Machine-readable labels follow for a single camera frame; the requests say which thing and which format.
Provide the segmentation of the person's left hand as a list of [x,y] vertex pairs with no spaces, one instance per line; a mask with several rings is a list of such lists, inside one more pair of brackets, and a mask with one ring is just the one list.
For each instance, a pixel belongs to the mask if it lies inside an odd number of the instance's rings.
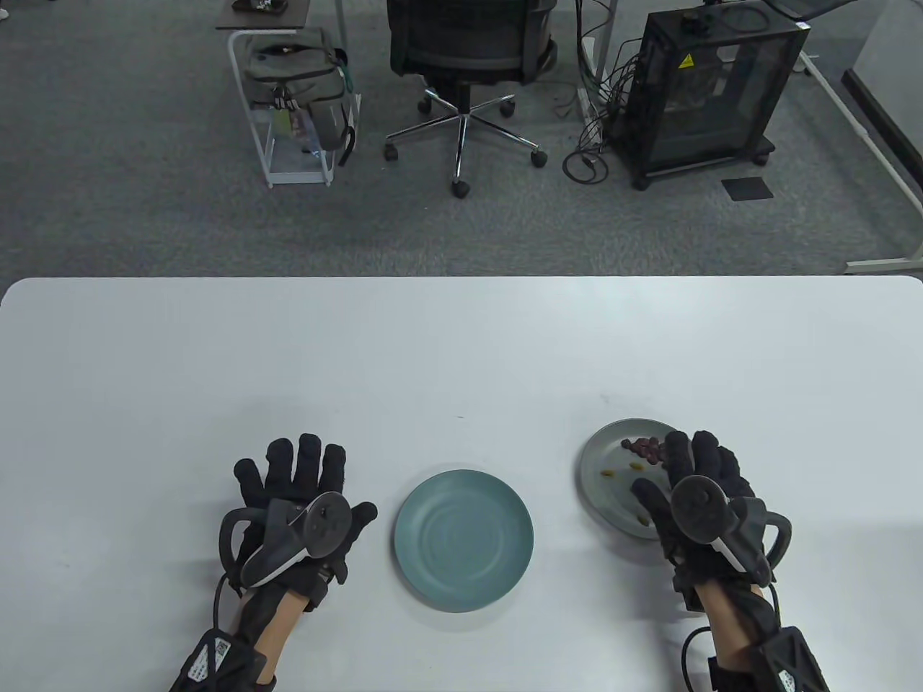
[[244,507],[225,516],[218,535],[229,583],[247,597],[242,626],[316,609],[332,581],[346,581],[346,556],[378,517],[373,503],[352,506],[343,497],[340,445],[323,445],[314,434],[301,435],[298,445],[279,438],[266,459],[266,474],[250,458],[235,464]]

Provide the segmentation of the person's right hand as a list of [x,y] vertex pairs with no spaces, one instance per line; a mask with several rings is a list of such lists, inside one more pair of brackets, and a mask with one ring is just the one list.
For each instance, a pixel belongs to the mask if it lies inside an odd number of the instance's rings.
[[[754,497],[751,485],[741,475],[738,459],[720,445],[711,432],[701,430],[695,432],[692,438],[682,431],[670,432],[662,449],[663,467],[671,488],[689,476],[701,475],[716,482],[730,499]],[[689,540],[679,530],[669,500],[653,482],[646,479],[633,481],[632,494],[652,518],[663,554],[674,567],[674,587],[689,612],[705,612],[703,599],[696,593],[696,587],[710,580],[721,584],[742,583],[742,574],[719,551]]]

